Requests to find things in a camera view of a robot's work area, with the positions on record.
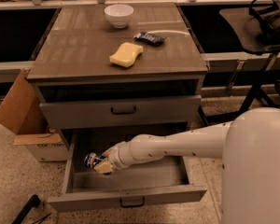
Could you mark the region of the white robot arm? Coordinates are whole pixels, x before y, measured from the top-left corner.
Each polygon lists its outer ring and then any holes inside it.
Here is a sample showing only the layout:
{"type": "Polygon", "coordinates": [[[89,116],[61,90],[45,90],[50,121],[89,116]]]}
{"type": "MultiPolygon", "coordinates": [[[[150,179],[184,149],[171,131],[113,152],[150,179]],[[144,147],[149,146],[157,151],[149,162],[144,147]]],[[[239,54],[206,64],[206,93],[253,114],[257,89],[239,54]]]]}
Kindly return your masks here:
{"type": "Polygon", "coordinates": [[[255,108],[231,122],[167,136],[140,134],[88,165],[106,174],[165,156],[222,159],[222,224],[280,224],[280,109],[255,108]]]}

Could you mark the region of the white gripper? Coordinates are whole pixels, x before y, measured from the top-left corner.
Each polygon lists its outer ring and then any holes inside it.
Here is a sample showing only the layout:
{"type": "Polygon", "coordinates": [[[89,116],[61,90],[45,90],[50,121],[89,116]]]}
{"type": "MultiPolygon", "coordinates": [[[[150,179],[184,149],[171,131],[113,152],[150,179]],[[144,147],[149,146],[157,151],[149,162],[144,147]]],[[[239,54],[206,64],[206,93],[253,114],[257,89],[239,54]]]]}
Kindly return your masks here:
{"type": "Polygon", "coordinates": [[[107,175],[115,170],[126,169],[136,164],[130,146],[129,142],[120,142],[109,148],[103,153],[104,160],[96,164],[94,170],[99,174],[107,175]]]}

